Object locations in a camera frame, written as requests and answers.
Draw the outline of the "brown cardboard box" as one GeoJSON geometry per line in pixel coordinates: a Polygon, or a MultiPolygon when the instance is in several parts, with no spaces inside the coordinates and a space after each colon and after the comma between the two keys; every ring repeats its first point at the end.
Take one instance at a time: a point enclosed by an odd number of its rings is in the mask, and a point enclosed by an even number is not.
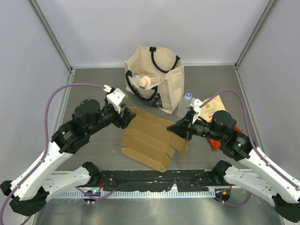
{"type": "Polygon", "coordinates": [[[137,107],[130,109],[136,116],[124,129],[121,152],[151,169],[164,173],[172,164],[176,151],[183,159],[188,151],[187,141],[167,130],[174,125],[137,107]]]}

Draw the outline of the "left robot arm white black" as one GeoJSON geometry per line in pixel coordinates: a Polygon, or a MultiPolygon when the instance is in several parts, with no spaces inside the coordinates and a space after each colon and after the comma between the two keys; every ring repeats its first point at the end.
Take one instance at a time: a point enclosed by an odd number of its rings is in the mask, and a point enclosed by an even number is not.
{"type": "Polygon", "coordinates": [[[101,172],[92,162],[85,162],[57,179],[50,180],[49,176],[88,144],[93,134],[111,124],[125,129],[135,116],[128,107],[118,112],[111,103],[106,102],[101,108],[94,99],[84,100],[75,108],[72,119],[53,134],[48,152],[41,154],[31,165],[31,168],[39,165],[38,168],[33,173],[27,169],[19,178],[1,183],[3,194],[11,198],[9,205],[12,211],[29,217],[62,192],[83,185],[95,187],[101,179],[101,172]]]}

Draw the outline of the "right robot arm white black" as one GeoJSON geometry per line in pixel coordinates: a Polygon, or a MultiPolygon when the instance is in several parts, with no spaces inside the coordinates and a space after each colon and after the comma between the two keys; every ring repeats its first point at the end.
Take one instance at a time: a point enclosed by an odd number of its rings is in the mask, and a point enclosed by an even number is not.
{"type": "Polygon", "coordinates": [[[212,181],[217,185],[239,186],[259,196],[275,208],[283,218],[300,220],[300,182],[273,162],[250,138],[236,130],[236,120],[227,111],[213,114],[212,121],[194,120],[190,109],[184,118],[167,130],[189,141],[192,136],[208,137],[221,143],[220,150],[229,158],[247,166],[258,176],[242,172],[226,161],[213,168],[212,181]]]}

